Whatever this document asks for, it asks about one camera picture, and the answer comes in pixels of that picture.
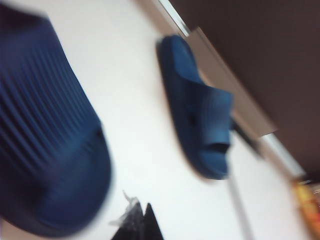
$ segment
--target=blue slide sandal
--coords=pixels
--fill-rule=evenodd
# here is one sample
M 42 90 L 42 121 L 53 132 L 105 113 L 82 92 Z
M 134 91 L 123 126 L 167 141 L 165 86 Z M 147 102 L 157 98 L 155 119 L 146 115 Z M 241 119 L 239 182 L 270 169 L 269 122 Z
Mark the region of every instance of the blue slide sandal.
M 111 182 L 101 122 L 45 17 L 0 3 L 0 217 L 70 235 Z
M 180 36 L 165 37 L 157 51 L 171 115 L 188 160 L 202 176 L 224 179 L 232 95 L 204 84 L 190 47 Z

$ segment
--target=brown surface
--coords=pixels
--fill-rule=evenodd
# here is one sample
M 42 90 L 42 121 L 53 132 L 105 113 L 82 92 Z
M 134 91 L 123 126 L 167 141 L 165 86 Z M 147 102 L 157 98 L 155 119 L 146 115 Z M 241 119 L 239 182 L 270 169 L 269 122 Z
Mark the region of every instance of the brown surface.
M 191 30 L 203 30 L 301 166 L 320 171 L 320 1 L 171 3 Z

